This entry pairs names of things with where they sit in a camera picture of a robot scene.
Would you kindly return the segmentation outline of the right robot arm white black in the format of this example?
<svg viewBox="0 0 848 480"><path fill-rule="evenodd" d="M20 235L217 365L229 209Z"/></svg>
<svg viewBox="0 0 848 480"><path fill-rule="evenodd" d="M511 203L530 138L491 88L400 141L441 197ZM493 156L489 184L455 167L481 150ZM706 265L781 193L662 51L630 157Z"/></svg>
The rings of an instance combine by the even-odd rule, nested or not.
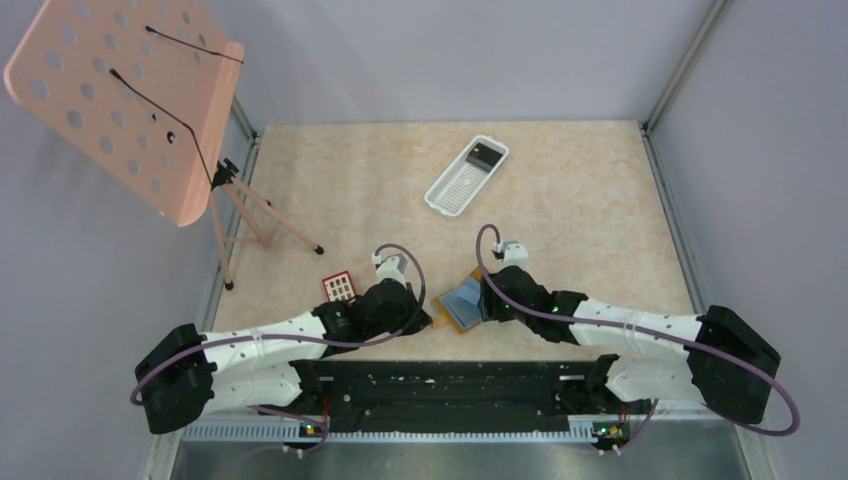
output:
<svg viewBox="0 0 848 480"><path fill-rule="evenodd" d="M551 343L611 349L601 363L605 388L621 401L698 402L747 425L763 420L777 350L733 310L711 305L701 315L660 315L549 291L518 266L480 281L486 321L516 320Z"/></svg>

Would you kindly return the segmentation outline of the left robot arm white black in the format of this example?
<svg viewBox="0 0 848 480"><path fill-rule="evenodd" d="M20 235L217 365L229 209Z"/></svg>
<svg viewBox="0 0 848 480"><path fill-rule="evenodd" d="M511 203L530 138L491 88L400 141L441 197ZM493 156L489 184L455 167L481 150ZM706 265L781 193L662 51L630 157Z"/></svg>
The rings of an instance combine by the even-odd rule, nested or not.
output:
<svg viewBox="0 0 848 480"><path fill-rule="evenodd" d="M174 328L135 368L131 402L153 434L241 408L291 414L322 410L317 361L414 335L432 318L409 285L383 280L350 300L251 329Z"/></svg>

